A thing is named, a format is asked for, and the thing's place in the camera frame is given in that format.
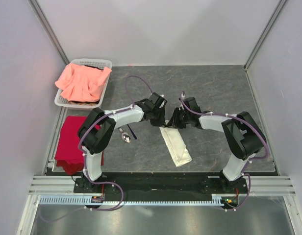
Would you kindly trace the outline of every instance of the laundry basket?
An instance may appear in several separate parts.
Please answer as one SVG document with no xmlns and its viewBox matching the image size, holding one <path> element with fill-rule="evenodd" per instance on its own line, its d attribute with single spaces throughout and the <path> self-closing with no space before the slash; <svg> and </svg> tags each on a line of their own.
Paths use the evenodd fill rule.
<svg viewBox="0 0 302 235">
<path fill-rule="evenodd" d="M 100 60 L 100 59 L 74 59 L 71 63 L 76 64 L 76 65 L 90 65 L 97 67 L 99 69 L 104 69 L 104 67 L 112 68 L 112 62 L 109 60 Z M 56 97 L 55 97 L 55 104 L 58 106 L 63 106 L 69 109 L 78 109 L 78 110 L 92 110 L 94 108 L 99 108 L 102 105 L 104 94 L 106 91 L 108 79 L 110 76 L 107 77 L 103 92 L 101 94 L 100 101 L 97 105 L 77 105 L 77 104 L 69 104 L 69 101 L 67 99 L 64 99 L 61 96 L 61 93 L 63 90 L 58 89 Z"/>
</svg>

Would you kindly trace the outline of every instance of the white towel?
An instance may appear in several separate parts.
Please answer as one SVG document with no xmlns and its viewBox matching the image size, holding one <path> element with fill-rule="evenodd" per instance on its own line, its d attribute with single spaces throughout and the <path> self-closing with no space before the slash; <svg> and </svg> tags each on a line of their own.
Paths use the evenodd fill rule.
<svg viewBox="0 0 302 235">
<path fill-rule="evenodd" d="M 175 165 L 178 167 L 190 162 L 192 159 L 179 131 L 163 127 L 160 130 Z"/>
</svg>

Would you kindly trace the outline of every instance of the gray wall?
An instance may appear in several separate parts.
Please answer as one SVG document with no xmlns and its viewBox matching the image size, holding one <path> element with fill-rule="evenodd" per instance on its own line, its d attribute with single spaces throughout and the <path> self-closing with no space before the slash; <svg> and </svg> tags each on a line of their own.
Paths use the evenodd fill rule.
<svg viewBox="0 0 302 235">
<path fill-rule="evenodd" d="M 0 1 L 0 235 L 14 235 L 41 174 L 64 65 L 26 0 Z"/>
<path fill-rule="evenodd" d="M 242 65 L 278 0 L 38 0 L 68 58 Z"/>
<path fill-rule="evenodd" d="M 288 1 L 250 76 L 278 168 L 302 206 L 302 0 Z"/>
</svg>

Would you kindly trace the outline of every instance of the red towel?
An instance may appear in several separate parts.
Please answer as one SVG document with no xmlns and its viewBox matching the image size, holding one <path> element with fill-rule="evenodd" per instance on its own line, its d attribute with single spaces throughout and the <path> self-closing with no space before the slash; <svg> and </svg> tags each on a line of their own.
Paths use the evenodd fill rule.
<svg viewBox="0 0 302 235">
<path fill-rule="evenodd" d="M 79 137 L 77 132 L 87 117 L 68 116 L 62 126 L 55 159 L 57 166 L 63 167 L 65 172 L 73 175 L 83 169 L 82 152 L 78 149 Z"/>
</svg>

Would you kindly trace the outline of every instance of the metal spoon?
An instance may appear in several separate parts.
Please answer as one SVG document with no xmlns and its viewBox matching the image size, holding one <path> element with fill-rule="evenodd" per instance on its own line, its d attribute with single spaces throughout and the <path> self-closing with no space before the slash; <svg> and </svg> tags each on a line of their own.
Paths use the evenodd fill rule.
<svg viewBox="0 0 302 235">
<path fill-rule="evenodd" d="M 130 143 L 131 139 L 130 136 L 127 132 L 123 131 L 122 128 L 118 128 L 122 134 L 122 140 L 125 141 L 126 143 Z"/>
</svg>

